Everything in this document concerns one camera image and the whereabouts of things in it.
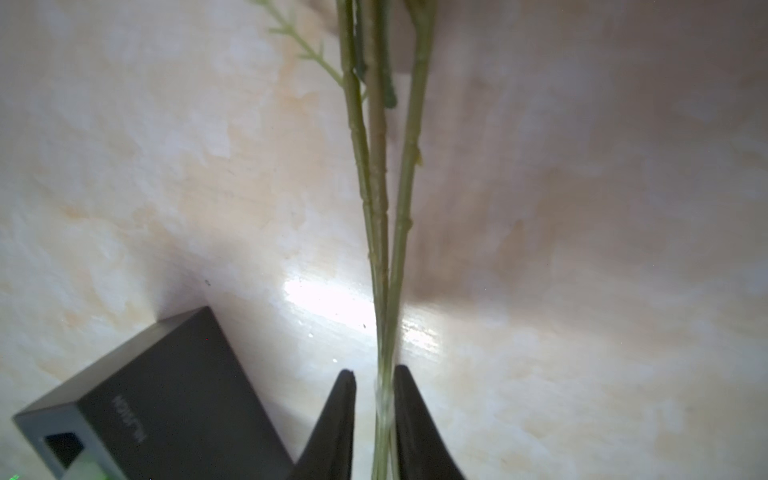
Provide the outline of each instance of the marble wall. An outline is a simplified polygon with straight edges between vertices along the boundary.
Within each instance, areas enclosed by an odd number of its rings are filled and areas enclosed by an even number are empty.
[[[337,65],[332,10],[296,10]],[[441,4],[402,357],[467,478],[768,471],[766,18],[761,0]],[[270,25],[243,0],[0,3],[0,477],[50,478],[13,413],[203,304],[292,455],[355,370],[369,477],[343,94]],[[404,98],[400,10],[393,27]]]

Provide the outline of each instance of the plant branch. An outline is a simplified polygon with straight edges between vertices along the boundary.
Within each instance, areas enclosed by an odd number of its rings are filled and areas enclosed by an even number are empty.
[[[411,73],[411,91],[408,99],[408,117],[406,118],[405,142],[402,147],[402,165],[400,168],[400,183],[398,186],[397,214],[395,219],[395,234],[392,240],[392,269],[389,278],[389,297],[387,298],[387,321],[383,342],[383,356],[390,360],[384,365],[385,381],[392,383],[394,369],[393,357],[399,331],[400,293],[406,264],[406,246],[408,232],[411,228],[411,199],[413,194],[413,177],[416,165],[421,158],[419,151],[419,135],[422,130],[422,113],[424,98],[429,75],[429,57],[432,53],[432,37],[435,26],[435,11],[437,0],[417,2],[411,0],[409,13],[416,29],[416,48]]]
[[[316,61],[317,64],[323,67],[323,70],[327,71],[328,75],[330,75],[331,78],[337,84],[339,84],[340,87],[343,88],[344,85],[342,83],[341,75],[323,57],[323,44],[320,44],[320,47],[317,49],[317,51],[312,48],[310,44],[308,44],[306,40],[304,40],[304,38],[299,35],[299,32],[296,31],[294,21],[292,19],[286,19],[283,14],[280,13],[280,10],[275,7],[272,0],[251,1],[256,5],[263,6],[264,9],[266,9],[266,12],[270,14],[270,17],[274,18],[275,22],[277,22],[279,25],[278,28],[270,28],[270,33],[291,37],[303,50],[302,53],[299,54],[299,58],[302,58],[303,60]]]
[[[386,276],[389,266],[389,232],[387,209],[389,207],[386,191],[386,117],[384,114],[385,98],[382,79],[382,0],[362,0],[362,33],[363,58],[366,65],[366,87],[368,88],[368,128],[370,148],[370,185],[373,213],[373,231],[376,237],[376,255],[382,263],[382,273]],[[388,296],[388,281],[381,285],[381,290],[374,293],[384,299],[382,308],[376,312],[376,338],[379,354],[379,385],[382,383],[382,366],[389,363],[383,357],[383,341],[386,322],[386,299]],[[391,395],[392,382],[389,391],[378,389],[376,393],[376,433],[373,446],[373,480],[386,480],[389,463],[389,440],[392,428],[390,404],[387,402]]]
[[[386,291],[388,280],[386,275],[387,265],[386,260],[382,262],[382,255],[379,253],[381,246],[376,242],[377,236],[376,229],[374,228],[366,125],[362,115],[360,83],[354,72],[356,44],[353,34],[353,0],[336,0],[336,10],[339,14],[339,47],[341,51],[346,111],[349,120],[349,131],[352,135],[352,146],[355,152],[360,197],[362,198],[362,212],[366,224],[366,237],[368,240],[373,284],[373,303],[376,311],[376,324],[378,325],[386,320],[386,297],[383,294]]]
[[[382,271],[389,279],[389,231],[387,209],[389,202],[386,191],[386,118],[384,114],[384,88],[379,63],[381,52],[381,31],[378,20],[380,0],[362,1],[362,21],[365,41],[366,86],[368,88],[368,146],[370,149],[369,169],[373,231],[376,236],[376,255],[383,264]],[[387,282],[384,282],[381,297],[387,297]],[[385,316],[377,315],[376,330],[381,342]]]

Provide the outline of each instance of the dark gray box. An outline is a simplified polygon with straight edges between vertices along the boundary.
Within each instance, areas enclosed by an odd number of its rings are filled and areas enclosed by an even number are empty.
[[[110,480],[283,480],[293,467],[209,307],[149,326],[14,421],[56,478],[83,449]]]

